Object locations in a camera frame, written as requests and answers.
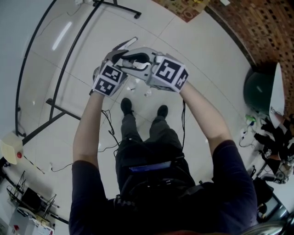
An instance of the fluorescent light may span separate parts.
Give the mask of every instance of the fluorescent light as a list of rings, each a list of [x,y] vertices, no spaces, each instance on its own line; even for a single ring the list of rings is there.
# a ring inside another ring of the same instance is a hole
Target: fluorescent light
[[[56,39],[56,41],[52,47],[52,50],[55,50],[58,47],[60,41],[62,40],[62,38],[64,37],[64,35],[66,34],[66,32],[68,31],[68,29],[71,25],[72,25],[72,22],[67,23],[67,25],[64,27],[64,29],[61,31],[58,38]]]

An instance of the black shoe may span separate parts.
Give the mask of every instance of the black shoe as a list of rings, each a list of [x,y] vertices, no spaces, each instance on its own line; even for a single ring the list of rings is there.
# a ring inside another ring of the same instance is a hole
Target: black shoe
[[[166,105],[162,105],[157,110],[157,116],[162,116],[162,117],[166,118],[168,112],[169,112],[168,107]]]
[[[133,110],[132,110],[132,102],[128,98],[123,98],[120,104],[120,108],[123,111],[124,115],[131,114],[133,115]]]

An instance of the dark pants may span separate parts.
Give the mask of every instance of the dark pants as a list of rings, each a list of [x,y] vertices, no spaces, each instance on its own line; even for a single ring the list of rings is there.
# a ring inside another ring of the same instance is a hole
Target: dark pants
[[[164,151],[163,155],[173,157],[174,153],[181,152],[182,145],[179,141],[176,132],[169,127],[164,117],[156,117],[152,122],[151,128],[149,130],[150,138],[146,141],[142,141],[136,126],[136,119],[133,115],[128,114],[124,117],[121,126],[122,142],[119,145],[118,153],[116,155],[116,173],[118,177],[119,189],[121,191],[126,179],[128,178],[128,167],[130,165],[146,165],[146,162],[142,163],[142,157],[144,154],[149,154],[148,151],[152,151],[148,148],[142,152],[137,152],[136,148],[138,144],[149,145],[152,142],[159,144],[158,148],[164,148],[164,146],[172,145],[167,151]],[[185,160],[183,160],[183,168],[185,171],[188,170],[188,165]]]
[[[137,131],[136,118],[131,114],[124,117],[121,126],[121,134],[122,142],[119,145],[118,152],[127,145],[134,144],[134,142],[143,142]],[[150,138],[145,142],[172,144],[179,149],[182,148],[178,135],[170,128],[165,118],[162,116],[158,116],[154,119],[149,130],[149,135]]]

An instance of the dark t-shirt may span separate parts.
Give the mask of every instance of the dark t-shirt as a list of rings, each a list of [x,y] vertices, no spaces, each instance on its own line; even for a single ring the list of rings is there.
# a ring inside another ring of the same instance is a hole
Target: dark t-shirt
[[[108,200],[98,169],[77,161],[72,168],[70,234],[155,234],[177,230],[237,234],[256,220],[252,180],[231,140],[215,149],[213,165],[214,183],[189,189],[186,185],[159,187],[143,192],[137,198],[140,203],[136,203]]]

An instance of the sleeve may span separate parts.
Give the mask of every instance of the sleeve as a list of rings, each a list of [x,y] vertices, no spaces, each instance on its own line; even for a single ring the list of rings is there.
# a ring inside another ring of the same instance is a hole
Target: sleeve
[[[256,221],[257,199],[236,144],[222,142],[213,153],[220,232],[239,233]]]
[[[89,162],[76,161],[73,163],[72,174],[73,193],[69,233],[94,234],[98,223],[103,223],[101,218],[107,210],[107,199],[99,170]]]

